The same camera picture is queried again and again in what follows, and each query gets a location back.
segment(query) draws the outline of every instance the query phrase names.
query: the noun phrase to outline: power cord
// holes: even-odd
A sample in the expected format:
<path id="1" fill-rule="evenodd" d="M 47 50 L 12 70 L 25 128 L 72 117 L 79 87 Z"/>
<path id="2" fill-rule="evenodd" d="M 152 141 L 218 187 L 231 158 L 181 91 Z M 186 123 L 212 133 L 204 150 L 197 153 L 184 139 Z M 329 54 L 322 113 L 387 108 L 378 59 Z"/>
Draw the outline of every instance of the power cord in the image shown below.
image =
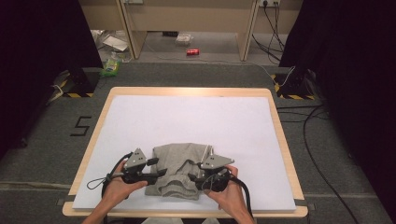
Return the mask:
<path id="1" fill-rule="evenodd" d="M 275 5 L 275 14 L 276 14 L 275 15 L 275 25 L 273 25 L 273 23 L 271 22 L 271 20 L 270 20 L 270 18 L 268 16 L 268 13 L 266 11 L 267 6 L 268 6 L 268 1 L 266 1 L 266 0 L 263 1 L 264 14 L 265 14 L 265 17 L 267 18 L 267 20 L 269 21 L 271 29 L 273 31 L 273 35 L 271 37 L 269 46 L 268 47 L 263 47 L 263 44 L 259 43 L 254 36 L 253 36 L 253 39 L 259 45 L 260 49 L 267 53 L 269 61 L 271 63 L 277 64 L 277 63 L 273 62 L 271 60 L 271 58 L 270 58 L 270 56 L 271 56 L 271 57 L 273 57 L 274 59 L 276 59 L 277 61 L 280 62 L 280 59 L 275 57 L 275 55 L 273 53 L 271 53 L 271 50 L 273 50 L 273 49 L 271 49 L 271 45 L 272 45 L 273 39 L 275 38 L 277 40 L 278 45 L 280 47 L 280 50 L 277 50 L 278 52 L 283 52 L 283 48 L 285 47 L 285 45 L 283 44 L 282 40 L 280 39 L 278 30 L 277 30 L 278 21 L 279 21 L 279 15 L 280 15 L 279 4 L 278 4 L 278 2 L 274 2 L 274 5 Z"/>
<path id="2" fill-rule="evenodd" d="M 308 115 L 308 117 L 306 118 L 305 122 L 304 122 L 304 127 L 303 127 L 303 137 L 304 137 L 304 144 L 306 147 L 306 150 L 308 152 L 308 155 L 311 159 L 311 161 L 313 162 L 315 168 L 317 169 L 318 173 L 320 174 L 320 176 L 323 178 L 323 180 L 326 182 L 326 184 L 330 187 L 330 189 L 332 190 L 332 192 L 334 192 L 334 194 L 337 196 L 337 198 L 340 200 L 340 202 L 344 205 L 344 207 L 346 208 L 346 210 L 348 211 L 348 213 L 350 214 L 350 216 L 353 218 L 354 222 L 356 224 L 359 224 L 358 220 L 356 219 L 355 215 L 352 213 L 352 211 L 350 210 L 350 208 L 347 206 L 347 204 L 345 203 L 345 201 L 343 200 L 343 198 L 338 194 L 337 190 L 330 184 L 329 180 L 326 178 L 326 176 L 321 172 L 320 168 L 318 167 L 318 164 L 316 163 L 314 157 L 312 156 L 311 153 L 311 149 L 307 143 L 306 140 L 306 123 L 313 117 L 313 114 L 319 109 L 321 108 L 323 105 L 318 105 L 317 107 L 315 107 L 311 113 Z"/>

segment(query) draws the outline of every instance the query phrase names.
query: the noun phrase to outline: yellow black hazard tape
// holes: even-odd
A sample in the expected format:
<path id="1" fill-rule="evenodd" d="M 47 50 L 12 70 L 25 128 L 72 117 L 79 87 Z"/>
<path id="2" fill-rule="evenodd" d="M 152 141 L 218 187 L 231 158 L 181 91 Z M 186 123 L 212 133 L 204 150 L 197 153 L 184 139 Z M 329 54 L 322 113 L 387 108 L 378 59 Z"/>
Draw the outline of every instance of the yellow black hazard tape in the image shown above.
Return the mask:
<path id="1" fill-rule="evenodd" d="M 283 99 L 292 100 L 314 100 L 314 96 L 311 93 L 311 89 L 308 85 L 303 85 L 301 88 L 294 89 L 285 86 L 280 86 L 284 84 L 287 74 L 275 74 L 271 75 L 275 82 L 276 96 Z"/>
<path id="2" fill-rule="evenodd" d="M 80 97 L 92 97 L 93 93 L 74 93 L 74 92 L 64 92 L 65 97 L 80 98 Z"/>

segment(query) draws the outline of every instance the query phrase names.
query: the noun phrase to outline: black cable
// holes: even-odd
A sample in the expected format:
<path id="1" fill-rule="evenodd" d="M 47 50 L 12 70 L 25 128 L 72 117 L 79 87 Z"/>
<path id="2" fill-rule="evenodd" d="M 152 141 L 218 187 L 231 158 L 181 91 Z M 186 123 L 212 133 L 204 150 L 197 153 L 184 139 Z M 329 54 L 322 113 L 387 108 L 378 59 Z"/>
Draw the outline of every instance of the black cable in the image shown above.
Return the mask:
<path id="1" fill-rule="evenodd" d="M 278 114 L 293 114 L 293 115 L 303 115 L 303 116 L 309 116 L 309 115 L 307 115 L 307 114 L 303 114 L 303 113 L 297 113 L 297 112 L 289 112 L 289 111 L 280 111 L 280 112 L 277 112 Z M 320 112 L 320 113 L 317 113 L 316 115 L 313 115 L 312 116 L 312 118 L 317 118 L 317 119 L 329 119 L 329 118 L 323 118 L 323 117 L 320 117 L 319 115 L 320 114 L 323 114 L 323 113 L 325 113 L 325 111 L 323 111 L 323 112 Z"/>
<path id="2" fill-rule="evenodd" d="M 110 172 L 109 174 L 106 175 L 105 180 L 102 182 L 102 183 L 103 183 L 103 186 L 102 186 L 102 198 L 103 198 L 103 195 L 105 194 L 106 188 L 107 188 L 108 184 L 110 183 L 111 179 L 113 179 L 113 178 L 119 176 L 119 175 L 113 176 L 113 174 L 114 174 L 114 172 L 116 171 L 117 167 L 120 165 L 120 163 L 122 163 L 123 160 L 125 160 L 125 159 L 127 159 L 127 158 L 130 158 L 130 157 L 132 156 L 132 153 L 133 153 L 133 152 L 124 155 L 124 156 L 117 162 L 117 164 L 113 167 L 113 169 L 111 170 L 111 172 Z M 103 218 L 103 223 L 104 223 L 104 224 L 107 224 L 107 215 Z"/>
<path id="3" fill-rule="evenodd" d="M 323 180 L 326 182 L 326 184 L 330 187 L 330 189 L 332 190 L 332 192 L 334 192 L 334 194 L 337 196 L 337 198 L 340 200 L 340 202 L 344 205 L 344 207 L 346 208 L 346 210 L 348 211 L 348 213 L 351 215 L 351 217 L 353 218 L 353 220 L 355 221 L 355 223 L 359 224 L 358 220 L 356 219 L 355 215 L 353 215 L 352 211 L 350 210 L 350 208 L 347 206 L 346 202 L 344 202 L 343 198 L 341 198 L 341 196 L 338 194 L 338 192 L 335 190 L 335 188 L 330 184 L 330 182 L 328 181 L 328 179 L 326 178 L 326 176 L 321 172 L 321 170 L 319 169 L 314 157 L 312 156 L 311 153 L 311 149 L 308 146 L 308 143 L 306 141 L 306 123 L 308 122 L 309 119 L 311 119 L 312 115 L 315 113 L 315 111 L 317 111 L 319 108 L 321 108 L 322 105 L 317 106 L 316 108 L 314 108 L 311 113 L 309 114 L 308 118 L 306 118 L 305 122 L 304 122 L 304 127 L 303 127 L 303 137 L 304 137 L 304 144 L 306 147 L 306 150 L 308 152 L 309 157 L 311 158 L 311 161 L 313 162 L 315 168 L 318 170 L 318 173 L 320 174 L 320 176 L 323 178 Z"/>
<path id="4" fill-rule="evenodd" d="M 270 20 L 270 17 L 269 17 L 268 14 L 267 14 L 266 7 L 264 7 L 264 14 L 265 14 L 265 17 L 267 18 L 268 22 L 270 23 L 271 29 L 272 29 L 272 31 L 273 31 L 273 37 L 275 37 L 276 40 L 277 40 L 279 43 L 282 43 L 282 41 L 281 41 L 280 38 L 279 38 L 279 34 L 277 33 L 277 20 L 278 20 L 278 14 L 279 14 L 279 13 L 277 12 L 277 10 L 278 10 L 278 7 L 276 7 L 276 11 L 275 11 L 275 13 L 276 13 L 276 27 L 274 27 L 274 25 L 272 24 L 272 22 L 271 22 L 271 20 Z"/>
<path id="5" fill-rule="evenodd" d="M 277 24 L 279 21 L 279 15 L 280 15 L 280 8 L 279 8 L 279 3 L 278 2 L 274 2 L 275 4 L 275 30 L 276 30 L 276 36 L 277 36 L 277 41 L 279 44 L 279 47 L 282 49 L 285 47 L 285 45 L 283 44 L 282 40 L 279 37 L 279 31 L 277 30 Z"/>
<path id="6" fill-rule="evenodd" d="M 248 186 L 242 180 L 238 179 L 236 176 L 231 177 L 230 180 L 241 186 L 242 189 L 245 191 L 245 196 L 247 198 L 247 211 L 253 217 L 253 213 L 251 212 L 251 206 L 250 206 L 250 194 L 248 192 Z"/>
<path id="7" fill-rule="evenodd" d="M 280 106 L 280 107 L 277 107 L 276 110 L 278 110 L 278 109 L 295 109 L 295 108 L 315 108 L 317 106 L 322 106 L 322 105 Z"/>
<path id="8" fill-rule="evenodd" d="M 256 44 L 259 46 L 259 48 L 260 48 L 262 51 L 264 51 L 265 53 L 268 54 L 268 57 L 271 56 L 271 57 L 275 58 L 276 60 L 280 61 L 280 59 L 279 59 L 278 57 L 276 57 L 275 54 L 273 54 L 273 53 L 270 51 L 270 49 L 269 49 L 268 47 L 266 47 L 266 46 L 264 46 L 264 44 L 260 43 L 260 42 L 256 39 L 256 37 L 255 37 L 254 35 L 252 35 L 252 37 L 253 37 L 254 41 L 256 42 Z"/>

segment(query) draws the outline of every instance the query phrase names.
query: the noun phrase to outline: gray cloth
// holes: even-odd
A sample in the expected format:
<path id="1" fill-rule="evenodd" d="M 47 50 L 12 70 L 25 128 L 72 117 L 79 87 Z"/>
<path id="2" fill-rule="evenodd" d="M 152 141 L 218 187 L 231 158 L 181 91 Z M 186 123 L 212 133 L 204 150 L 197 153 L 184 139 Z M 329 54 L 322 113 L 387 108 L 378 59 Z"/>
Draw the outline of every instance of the gray cloth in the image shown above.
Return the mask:
<path id="1" fill-rule="evenodd" d="M 203 171 L 196 163 L 206 160 L 210 154 L 213 154 L 210 145 L 179 143 L 155 147 L 153 158 L 159 158 L 159 161 L 151 166 L 151 172 L 168 170 L 166 175 L 158 178 L 155 185 L 146 187 L 146 195 L 198 200 L 200 192 L 188 174 L 197 177 L 202 175 Z"/>

